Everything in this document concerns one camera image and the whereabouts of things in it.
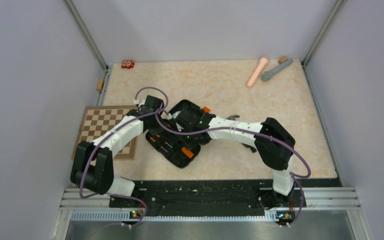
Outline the long orange handled screwdriver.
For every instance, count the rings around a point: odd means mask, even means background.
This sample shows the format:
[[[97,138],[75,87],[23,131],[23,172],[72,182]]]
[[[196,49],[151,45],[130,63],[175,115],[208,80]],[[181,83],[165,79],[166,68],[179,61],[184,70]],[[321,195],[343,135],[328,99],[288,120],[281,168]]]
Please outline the long orange handled screwdriver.
[[[185,146],[176,146],[173,155],[175,159],[180,160],[192,160],[195,157],[195,153]]]

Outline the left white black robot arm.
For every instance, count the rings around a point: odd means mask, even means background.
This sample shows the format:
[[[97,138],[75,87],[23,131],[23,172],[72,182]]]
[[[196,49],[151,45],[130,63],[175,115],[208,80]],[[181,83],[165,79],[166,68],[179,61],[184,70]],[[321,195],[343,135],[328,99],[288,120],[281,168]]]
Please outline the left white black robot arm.
[[[75,150],[70,181],[94,194],[120,195],[129,207],[140,202],[140,193],[135,183],[127,178],[115,176],[113,160],[126,144],[153,127],[158,127],[156,116],[164,109],[162,99],[148,95],[135,101],[137,108],[131,109],[122,120],[104,135],[81,141]]]

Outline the black plastic tool case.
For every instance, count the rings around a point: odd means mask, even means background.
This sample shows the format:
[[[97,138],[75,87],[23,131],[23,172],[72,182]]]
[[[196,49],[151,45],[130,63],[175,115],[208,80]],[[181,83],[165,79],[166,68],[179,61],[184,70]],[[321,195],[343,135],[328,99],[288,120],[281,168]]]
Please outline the black plastic tool case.
[[[172,131],[176,131],[176,132],[180,132],[178,130],[178,125],[175,123],[174,121],[174,117],[173,115],[178,112],[178,111],[181,111],[183,109],[191,109],[191,110],[196,110],[196,111],[199,111],[199,110],[203,110],[205,113],[210,113],[210,110],[207,108],[207,107],[204,107],[204,108],[201,108],[199,107],[197,104],[187,100],[187,99],[183,99],[181,100],[180,102],[178,102],[170,111],[169,113],[171,114],[172,118],[171,119],[159,119],[159,118],[156,118],[156,120],[160,120],[160,122],[168,129],[172,130]],[[157,134],[161,134],[161,135],[164,135],[169,143],[172,145],[172,148],[170,147],[167,147],[168,149],[168,154],[162,154],[164,156],[165,159],[167,159],[170,163],[172,163],[173,165],[175,165],[176,167],[178,168],[185,168],[187,167],[194,159],[195,157],[198,156],[199,152],[201,151],[201,146],[202,145],[198,145],[196,147],[186,147],[186,145],[184,144],[184,142],[181,140],[180,138],[180,134],[174,134],[168,130],[166,130],[165,128],[162,127],[162,131],[161,132],[149,132],[147,130],[147,133],[145,135],[145,138],[147,140],[147,137],[155,137]],[[191,150],[192,152],[194,152],[195,154],[195,157],[193,159],[187,159],[187,160],[180,160],[180,159],[175,159],[174,158],[174,148],[175,147],[186,147],[188,148],[189,150]]]

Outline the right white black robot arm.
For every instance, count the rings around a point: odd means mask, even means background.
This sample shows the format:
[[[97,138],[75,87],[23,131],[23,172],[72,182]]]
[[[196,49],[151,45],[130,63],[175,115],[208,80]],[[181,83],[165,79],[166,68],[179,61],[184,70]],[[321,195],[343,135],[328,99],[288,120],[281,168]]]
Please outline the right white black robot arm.
[[[177,130],[187,133],[186,140],[232,140],[246,145],[261,157],[271,169],[273,184],[271,193],[262,193],[258,201],[264,209],[290,208],[294,198],[292,150],[295,139],[274,118],[264,122],[240,122],[235,118],[222,118],[215,114],[183,109],[172,115]]]

